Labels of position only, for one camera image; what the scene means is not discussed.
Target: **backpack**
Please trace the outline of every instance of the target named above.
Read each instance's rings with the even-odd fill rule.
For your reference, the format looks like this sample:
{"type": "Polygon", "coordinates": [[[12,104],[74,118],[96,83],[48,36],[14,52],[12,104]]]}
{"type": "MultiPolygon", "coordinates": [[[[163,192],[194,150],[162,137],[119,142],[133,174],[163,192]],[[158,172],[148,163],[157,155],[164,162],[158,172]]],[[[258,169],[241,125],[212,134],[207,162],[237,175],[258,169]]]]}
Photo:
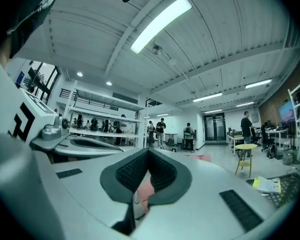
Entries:
{"type": "Polygon", "coordinates": [[[184,135],[186,135],[186,136],[190,136],[190,135],[191,135],[191,130],[190,130],[190,128],[187,127],[187,128],[185,129],[184,135]]]}
{"type": "Polygon", "coordinates": [[[117,121],[114,121],[114,122],[113,122],[113,128],[114,128],[114,129],[120,128],[120,121],[118,121],[118,120],[117,120],[117,121]]]}
{"type": "Polygon", "coordinates": [[[267,151],[266,151],[266,157],[267,158],[275,158],[277,153],[277,147],[276,144],[270,144],[267,151]]]}

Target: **metal railing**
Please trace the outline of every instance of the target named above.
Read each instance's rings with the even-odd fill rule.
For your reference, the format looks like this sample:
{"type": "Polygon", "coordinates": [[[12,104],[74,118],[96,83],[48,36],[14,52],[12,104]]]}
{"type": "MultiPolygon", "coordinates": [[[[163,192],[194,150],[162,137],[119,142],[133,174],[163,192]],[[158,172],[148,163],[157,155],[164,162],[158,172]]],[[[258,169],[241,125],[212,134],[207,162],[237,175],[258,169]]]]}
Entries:
{"type": "MultiPolygon", "coordinates": [[[[71,92],[70,90],[61,89],[60,97],[68,99],[69,95],[70,95],[70,92],[71,92]]],[[[102,102],[93,101],[93,100],[89,100],[89,99],[86,99],[86,98],[81,98],[81,97],[78,96],[78,94],[76,92],[73,92],[71,100],[81,102],[81,103],[85,103],[85,104],[92,105],[92,106],[97,106],[97,107],[104,108],[104,109],[110,109],[110,110],[115,110],[115,111],[119,110],[119,108],[117,106],[114,106],[114,105],[105,104],[105,103],[102,103],[102,102]]]]}
{"type": "MultiPolygon", "coordinates": [[[[67,90],[67,89],[61,89],[61,92],[60,92],[60,96],[59,96],[59,97],[68,99],[70,93],[71,93],[70,90],[67,90]]],[[[76,100],[76,97],[77,97],[77,93],[74,91],[73,94],[72,94],[71,100],[72,100],[72,101],[75,101],[75,100],[76,100]]]]}

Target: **fluorescent light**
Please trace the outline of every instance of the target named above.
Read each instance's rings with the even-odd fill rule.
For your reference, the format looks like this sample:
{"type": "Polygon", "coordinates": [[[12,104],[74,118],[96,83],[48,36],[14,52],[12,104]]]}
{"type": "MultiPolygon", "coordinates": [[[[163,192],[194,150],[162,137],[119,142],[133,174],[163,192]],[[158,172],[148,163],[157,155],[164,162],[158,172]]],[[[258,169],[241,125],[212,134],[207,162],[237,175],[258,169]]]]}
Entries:
{"type": "Polygon", "coordinates": [[[217,109],[217,110],[207,111],[207,112],[204,112],[204,113],[205,113],[205,114],[208,114],[208,113],[214,113],[214,112],[219,112],[219,111],[222,111],[222,109],[217,109]]]}
{"type": "Polygon", "coordinates": [[[244,104],[236,105],[236,107],[247,106],[247,105],[250,105],[250,104],[253,104],[253,103],[255,103],[255,102],[254,102],[254,101],[252,101],[252,102],[248,102],[248,103],[244,103],[244,104]]]}
{"type": "Polygon", "coordinates": [[[222,95],[222,92],[217,93],[217,94],[213,94],[213,95],[210,95],[210,96],[194,99],[193,102],[200,102],[200,101],[211,99],[211,98],[218,97],[218,96],[221,96],[221,95],[222,95]]]}
{"type": "Polygon", "coordinates": [[[130,47],[131,51],[136,54],[140,53],[147,43],[149,43],[149,41],[152,40],[162,29],[191,8],[192,5],[188,2],[188,0],[177,0],[170,4],[157,17],[155,17],[137,37],[130,47]]]}
{"type": "Polygon", "coordinates": [[[266,84],[269,84],[271,81],[272,81],[272,79],[264,80],[261,82],[255,82],[255,83],[246,85],[245,88],[248,89],[248,88],[252,88],[252,87],[256,87],[256,86],[266,85],[266,84]]]}

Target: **black logo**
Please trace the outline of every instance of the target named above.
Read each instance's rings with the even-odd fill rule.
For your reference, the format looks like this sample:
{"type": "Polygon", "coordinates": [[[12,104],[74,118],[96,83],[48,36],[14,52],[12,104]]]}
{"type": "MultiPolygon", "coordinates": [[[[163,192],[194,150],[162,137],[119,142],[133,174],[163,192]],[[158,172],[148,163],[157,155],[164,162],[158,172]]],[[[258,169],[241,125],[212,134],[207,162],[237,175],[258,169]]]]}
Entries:
{"type": "Polygon", "coordinates": [[[22,113],[25,115],[25,117],[28,119],[28,121],[26,122],[26,125],[24,127],[24,131],[22,132],[20,129],[20,126],[22,124],[20,117],[18,116],[18,114],[15,114],[15,116],[14,116],[15,128],[14,128],[13,134],[11,134],[10,131],[8,131],[8,134],[10,134],[13,137],[19,136],[21,140],[26,141],[29,131],[31,129],[31,126],[35,120],[35,116],[30,112],[30,110],[27,108],[26,104],[24,104],[24,103],[21,104],[20,109],[21,109],[22,113]]]}

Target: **glass door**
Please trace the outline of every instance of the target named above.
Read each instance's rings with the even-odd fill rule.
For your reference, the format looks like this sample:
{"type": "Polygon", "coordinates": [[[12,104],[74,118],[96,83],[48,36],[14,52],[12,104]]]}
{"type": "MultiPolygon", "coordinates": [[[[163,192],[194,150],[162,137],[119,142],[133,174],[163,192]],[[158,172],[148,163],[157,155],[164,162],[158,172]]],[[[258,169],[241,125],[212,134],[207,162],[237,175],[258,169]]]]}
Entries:
{"type": "Polygon", "coordinates": [[[206,141],[226,140],[226,123],[224,113],[205,115],[203,119],[206,141]]]}

